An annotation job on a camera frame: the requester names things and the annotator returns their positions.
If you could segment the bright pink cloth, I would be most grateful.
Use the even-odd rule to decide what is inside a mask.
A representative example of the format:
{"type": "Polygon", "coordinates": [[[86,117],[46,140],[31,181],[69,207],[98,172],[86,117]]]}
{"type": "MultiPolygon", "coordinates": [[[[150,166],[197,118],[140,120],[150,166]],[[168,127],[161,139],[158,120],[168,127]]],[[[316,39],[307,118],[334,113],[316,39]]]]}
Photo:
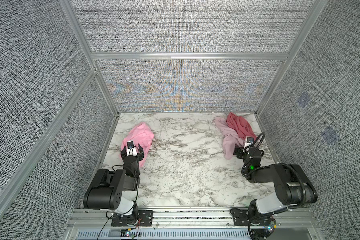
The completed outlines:
{"type": "Polygon", "coordinates": [[[140,144],[144,152],[143,160],[139,162],[139,166],[142,168],[146,162],[154,136],[155,135],[151,128],[146,123],[141,122],[140,124],[133,127],[129,134],[124,138],[122,141],[121,150],[127,145],[127,142],[129,141],[133,141],[135,146],[140,144]]]}

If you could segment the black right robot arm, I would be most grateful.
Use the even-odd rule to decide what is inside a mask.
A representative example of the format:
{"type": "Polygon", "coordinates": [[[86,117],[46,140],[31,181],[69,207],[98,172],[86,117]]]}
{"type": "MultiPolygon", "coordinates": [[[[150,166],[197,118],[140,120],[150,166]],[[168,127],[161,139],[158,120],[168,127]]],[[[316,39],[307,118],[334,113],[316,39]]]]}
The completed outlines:
{"type": "Polygon", "coordinates": [[[318,200],[318,193],[299,165],[261,165],[264,152],[254,146],[235,147],[234,156],[243,160],[242,176],[250,183],[272,183],[274,192],[251,201],[242,217],[244,223],[255,225],[271,221],[278,213],[301,208],[318,200]]]}

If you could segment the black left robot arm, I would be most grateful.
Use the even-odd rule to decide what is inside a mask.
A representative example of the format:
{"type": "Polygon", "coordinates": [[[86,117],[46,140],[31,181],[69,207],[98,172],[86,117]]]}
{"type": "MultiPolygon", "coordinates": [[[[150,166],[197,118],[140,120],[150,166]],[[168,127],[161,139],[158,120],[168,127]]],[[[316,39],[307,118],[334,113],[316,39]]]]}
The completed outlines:
{"type": "Polygon", "coordinates": [[[137,200],[128,200],[123,192],[138,193],[140,162],[145,157],[140,144],[129,141],[121,151],[123,164],[118,170],[97,170],[83,199],[83,205],[92,210],[108,210],[117,216],[138,214],[137,200]]]}

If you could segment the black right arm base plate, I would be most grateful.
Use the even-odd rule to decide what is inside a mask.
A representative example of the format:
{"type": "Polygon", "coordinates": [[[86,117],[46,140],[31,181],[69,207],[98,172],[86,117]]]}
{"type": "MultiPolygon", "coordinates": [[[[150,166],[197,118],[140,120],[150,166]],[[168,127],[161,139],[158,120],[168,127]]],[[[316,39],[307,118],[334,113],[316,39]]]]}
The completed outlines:
{"type": "MultiPolygon", "coordinates": [[[[229,213],[232,216],[234,226],[248,226],[250,222],[250,217],[247,209],[232,208],[229,210],[229,213]]],[[[273,228],[275,226],[276,220],[272,216],[260,216],[257,219],[252,220],[251,222],[252,228],[259,227],[265,229],[266,231],[273,231],[273,228]]]]}

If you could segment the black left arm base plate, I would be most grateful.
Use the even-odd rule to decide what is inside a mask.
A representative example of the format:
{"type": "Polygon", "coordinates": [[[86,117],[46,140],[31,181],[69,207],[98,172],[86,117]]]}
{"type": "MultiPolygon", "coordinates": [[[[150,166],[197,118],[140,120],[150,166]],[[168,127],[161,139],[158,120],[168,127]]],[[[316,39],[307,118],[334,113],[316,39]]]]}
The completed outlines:
{"type": "Polygon", "coordinates": [[[115,215],[112,218],[111,226],[112,227],[129,227],[136,228],[139,227],[151,227],[153,222],[153,213],[152,210],[138,210],[134,211],[131,215],[115,215]]]}

